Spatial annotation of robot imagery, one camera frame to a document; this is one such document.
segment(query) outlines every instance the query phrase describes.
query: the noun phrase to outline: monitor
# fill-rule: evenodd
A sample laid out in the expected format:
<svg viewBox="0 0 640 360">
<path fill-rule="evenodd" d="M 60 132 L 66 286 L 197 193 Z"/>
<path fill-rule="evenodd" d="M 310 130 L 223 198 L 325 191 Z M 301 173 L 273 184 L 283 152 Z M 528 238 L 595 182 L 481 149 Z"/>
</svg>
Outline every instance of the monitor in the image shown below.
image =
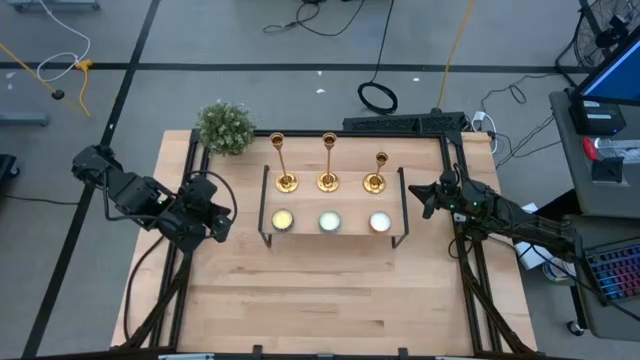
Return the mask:
<svg viewBox="0 0 640 360">
<path fill-rule="evenodd" d="M 583 100 L 640 105 L 640 27 L 578 88 Z"/>
</svg>

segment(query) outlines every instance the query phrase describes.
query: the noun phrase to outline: caster wheel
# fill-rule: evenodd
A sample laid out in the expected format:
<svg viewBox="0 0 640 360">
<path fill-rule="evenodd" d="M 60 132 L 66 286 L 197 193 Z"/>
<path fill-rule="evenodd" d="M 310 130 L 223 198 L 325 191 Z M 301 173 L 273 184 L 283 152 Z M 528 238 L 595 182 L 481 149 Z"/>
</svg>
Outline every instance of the caster wheel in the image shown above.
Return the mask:
<svg viewBox="0 0 640 360">
<path fill-rule="evenodd" d="M 14 166 L 13 169 L 11 169 L 11 171 L 9 172 L 9 178 L 15 179 L 16 177 L 18 177 L 18 175 L 20 175 L 20 168 Z"/>
<path fill-rule="evenodd" d="M 578 321 L 576 320 L 569 321 L 565 325 L 567 326 L 567 330 L 569 330 L 569 332 L 572 333 L 573 335 L 575 336 L 584 335 L 584 329 L 581 328 L 580 325 L 578 325 Z"/>
</svg>

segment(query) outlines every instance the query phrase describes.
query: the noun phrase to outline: white cable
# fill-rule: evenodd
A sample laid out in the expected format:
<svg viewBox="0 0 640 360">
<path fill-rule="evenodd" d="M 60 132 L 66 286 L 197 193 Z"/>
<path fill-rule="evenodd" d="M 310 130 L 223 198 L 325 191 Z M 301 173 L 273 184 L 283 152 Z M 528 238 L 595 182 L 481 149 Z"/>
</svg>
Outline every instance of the white cable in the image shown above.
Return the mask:
<svg viewBox="0 0 640 360">
<path fill-rule="evenodd" d="M 52 81 L 56 81 L 58 79 L 60 79 L 61 77 L 67 75 L 67 73 L 69 71 L 71 71 L 71 69 L 73 69 L 73 67 L 79 63 L 80 61 L 82 61 L 84 59 L 85 56 L 87 56 L 87 53 L 89 52 L 89 48 L 91 48 L 91 40 L 85 36 L 84 34 L 80 33 L 79 31 L 76 31 L 72 28 L 70 28 L 69 26 L 65 25 L 64 23 L 62 23 L 62 21 L 58 20 L 55 16 L 53 16 L 53 13 L 51 12 L 51 10 L 49 10 L 49 8 L 44 4 L 43 0 L 39 0 L 40 1 L 40 5 L 42 5 L 42 7 L 44 8 L 44 10 L 47 12 L 47 14 L 49 14 L 49 16 L 58 24 L 60 24 L 60 26 L 64 27 L 65 29 L 71 31 L 72 33 L 83 37 L 85 40 L 87 40 L 87 49 L 84 51 L 84 53 L 82 54 L 82 56 L 78 56 L 72 52 L 62 52 L 59 54 L 55 54 L 47 59 L 45 59 L 43 62 L 40 63 L 40 65 L 38 65 L 38 68 L 36 69 L 36 74 L 38 75 L 38 78 L 44 82 L 52 82 Z M 42 78 L 42 76 L 40 76 L 40 71 L 42 70 L 42 67 L 50 62 L 51 60 L 58 58 L 60 56 L 71 56 L 73 57 L 73 63 L 71 65 L 69 65 L 69 67 L 67 68 L 67 70 L 63 71 L 61 74 L 59 74 L 58 76 L 52 78 L 52 79 L 44 79 Z"/>
<path fill-rule="evenodd" d="M 482 127 L 482 121 L 484 120 L 484 118 L 489 119 L 489 122 L 491 123 L 491 127 L 493 128 L 493 133 L 494 134 L 497 133 L 498 130 L 496 129 L 496 123 L 493 122 L 493 119 L 491 118 L 491 116 L 489 116 L 489 114 L 483 111 L 476 111 L 476 113 L 473 115 L 473 120 L 471 120 L 471 128 L 473 129 L 473 132 L 480 131 L 480 128 L 476 129 L 476 126 L 474 125 L 474 123 L 476 121 L 480 121 L 480 127 Z M 493 139 L 493 149 L 491 149 L 491 154 L 495 154 L 497 150 L 498 150 L 498 141 L 496 141 L 496 139 Z"/>
</svg>

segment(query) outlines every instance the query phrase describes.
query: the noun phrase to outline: candle holder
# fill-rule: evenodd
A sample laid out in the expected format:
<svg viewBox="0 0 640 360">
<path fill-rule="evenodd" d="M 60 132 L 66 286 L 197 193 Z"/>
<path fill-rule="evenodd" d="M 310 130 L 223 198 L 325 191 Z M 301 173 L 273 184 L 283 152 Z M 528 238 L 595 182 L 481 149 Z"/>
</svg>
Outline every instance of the candle holder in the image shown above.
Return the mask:
<svg viewBox="0 0 640 360">
<path fill-rule="evenodd" d="M 362 180 L 364 189 L 370 194 L 380 194 L 387 187 L 387 181 L 384 176 L 380 175 L 380 168 L 389 160 L 389 156 L 384 152 L 379 152 L 376 155 L 376 164 L 378 169 L 375 173 L 368 174 Z"/>
<path fill-rule="evenodd" d="M 334 192 L 340 186 L 340 179 L 331 172 L 331 149 L 336 144 L 337 136 L 334 133 L 326 133 L 322 136 L 324 147 L 327 149 L 327 172 L 320 174 L 316 181 L 318 189 L 324 192 Z"/>
<path fill-rule="evenodd" d="M 271 134 L 269 140 L 271 140 L 271 144 L 273 145 L 273 147 L 278 150 L 280 165 L 282 165 L 282 175 L 278 176 L 278 178 L 276 179 L 276 188 L 278 188 L 278 190 L 283 193 L 293 192 L 298 188 L 298 178 L 292 173 L 287 173 L 287 170 L 284 167 L 284 160 L 282 159 L 282 145 L 284 145 L 284 135 L 282 135 L 282 133 L 276 132 Z"/>
</svg>

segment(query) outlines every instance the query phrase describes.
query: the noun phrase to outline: red object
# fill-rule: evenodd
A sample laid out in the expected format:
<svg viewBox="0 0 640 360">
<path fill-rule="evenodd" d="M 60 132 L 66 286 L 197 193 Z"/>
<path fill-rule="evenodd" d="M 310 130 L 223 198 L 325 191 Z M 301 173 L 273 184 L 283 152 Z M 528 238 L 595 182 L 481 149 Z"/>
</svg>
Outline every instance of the red object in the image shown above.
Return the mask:
<svg viewBox="0 0 640 360">
<path fill-rule="evenodd" d="M 589 160 L 598 160 L 598 150 L 596 150 L 595 145 L 593 145 L 593 142 L 588 137 L 582 139 L 582 149 Z"/>
</svg>

